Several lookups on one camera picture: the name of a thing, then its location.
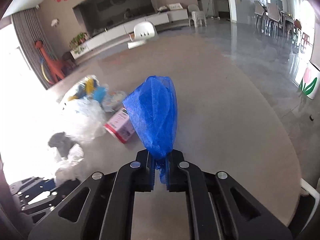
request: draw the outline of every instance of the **pink tulip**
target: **pink tulip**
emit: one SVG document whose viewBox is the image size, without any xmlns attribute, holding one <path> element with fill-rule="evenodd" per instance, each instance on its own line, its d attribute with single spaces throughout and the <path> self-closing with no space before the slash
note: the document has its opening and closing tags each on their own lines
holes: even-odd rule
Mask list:
<svg viewBox="0 0 320 240">
<path fill-rule="evenodd" d="M 306 71 L 304 73 L 303 76 L 303 81 L 308 84 L 311 80 L 311 69 L 310 68 L 306 68 Z"/>
</svg>

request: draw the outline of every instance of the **blue mesh bag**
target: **blue mesh bag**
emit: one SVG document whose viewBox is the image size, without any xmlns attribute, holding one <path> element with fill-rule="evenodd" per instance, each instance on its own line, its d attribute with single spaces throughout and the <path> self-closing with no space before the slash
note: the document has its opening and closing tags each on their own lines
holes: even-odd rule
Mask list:
<svg viewBox="0 0 320 240">
<path fill-rule="evenodd" d="M 157 161 L 164 183 L 164 158 L 172 151 L 177 132 L 177 98 L 169 77 L 148 77 L 123 101 L 143 145 Z"/>
</svg>

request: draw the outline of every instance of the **orange giraffe toy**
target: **orange giraffe toy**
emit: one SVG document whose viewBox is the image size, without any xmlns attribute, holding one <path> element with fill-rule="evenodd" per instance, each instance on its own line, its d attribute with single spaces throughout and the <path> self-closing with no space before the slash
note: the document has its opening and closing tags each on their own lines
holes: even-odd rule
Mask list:
<svg viewBox="0 0 320 240">
<path fill-rule="evenodd" d="M 64 60 L 52 60 L 49 55 L 47 54 L 47 52 L 45 51 L 44 47 L 43 47 L 43 42 L 41 40 L 38 40 L 35 42 L 35 46 L 37 49 L 40 50 L 42 56 L 44 57 L 45 61 L 47 62 L 47 65 L 49 67 L 49 70 L 51 72 L 52 78 L 54 79 L 54 82 L 57 83 L 58 82 L 58 78 L 64 79 L 65 75 L 62 72 L 62 68 L 64 66 L 69 66 L 69 64 L 64 61 Z"/>
</svg>

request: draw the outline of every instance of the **metal screw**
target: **metal screw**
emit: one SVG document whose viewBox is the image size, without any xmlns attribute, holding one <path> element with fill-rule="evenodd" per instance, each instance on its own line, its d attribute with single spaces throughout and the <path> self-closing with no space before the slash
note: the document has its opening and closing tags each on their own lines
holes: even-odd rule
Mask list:
<svg viewBox="0 0 320 240">
<path fill-rule="evenodd" d="M 94 174 L 92 174 L 92 178 L 97 180 L 97 179 L 101 179 L 102 178 L 102 173 L 101 172 L 95 172 Z"/>
<path fill-rule="evenodd" d="M 226 179 L 228 177 L 228 174 L 226 174 L 224 171 L 220 171 L 218 173 L 218 178 L 219 179 Z"/>
<path fill-rule="evenodd" d="M 181 168 L 188 168 L 188 167 L 189 167 L 189 163 L 187 163 L 187 162 L 180 162 L 180 163 L 179 163 L 179 166 L 180 166 Z"/>
<path fill-rule="evenodd" d="M 132 162 L 132 163 L 130 163 L 130 167 L 134 168 L 134 169 L 140 167 L 140 165 L 141 165 L 140 162 Z"/>
</svg>

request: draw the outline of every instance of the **low white cabinet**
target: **low white cabinet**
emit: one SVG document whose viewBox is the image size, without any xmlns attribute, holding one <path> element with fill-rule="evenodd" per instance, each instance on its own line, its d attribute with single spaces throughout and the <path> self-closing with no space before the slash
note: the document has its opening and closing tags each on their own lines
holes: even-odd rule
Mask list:
<svg viewBox="0 0 320 240">
<path fill-rule="evenodd" d="M 189 18 L 187 9 L 169 11 L 167 14 L 170 22 L 186 20 Z"/>
<path fill-rule="evenodd" d="M 121 37 L 123 35 L 126 35 L 126 34 L 127 33 L 125 31 L 125 28 L 124 28 L 123 24 L 119 25 L 117 27 L 114 27 L 114 28 L 112 28 L 110 30 L 107 30 L 106 32 L 103 33 L 106 41 L 114 40 L 114 39 L 116 39 L 118 37 Z"/>
<path fill-rule="evenodd" d="M 105 44 L 108 41 L 112 41 L 121 36 L 133 33 L 133 28 L 135 27 L 135 25 L 144 21 L 151 22 L 153 23 L 153 25 L 157 26 L 169 22 L 187 19 L 188 12 L 186 9 L 158 13 L 143 18 L 135 19 L 130 22 L 121 24 L 117 27 L 114 27 L 110 30 L 107 30 L 106 32 L 100 33 L 99 35 L 87 40 L 85 43 L 78 46 L 76 50 L 72 50 L 71 54 L 73 55 L 74 59 L 79 58 L 83 54 Z"/>
<path fill-rule="evenodd" d="M 154 26 L 165 24 L 169 22 L 168 15 L 166 13 L 159 13 L 145 17 L 146 21 L 153 23 Z"/>
<path fill-rule="evenodd" d="M 90 40 L 87 40 L 85 43 L 87 44 L 89 50 L 93 50 L 106 42 L 107 40 L 104 36 L 104 33 L 100 33 L 97 36 L 91 38 Z"/>
</svg>

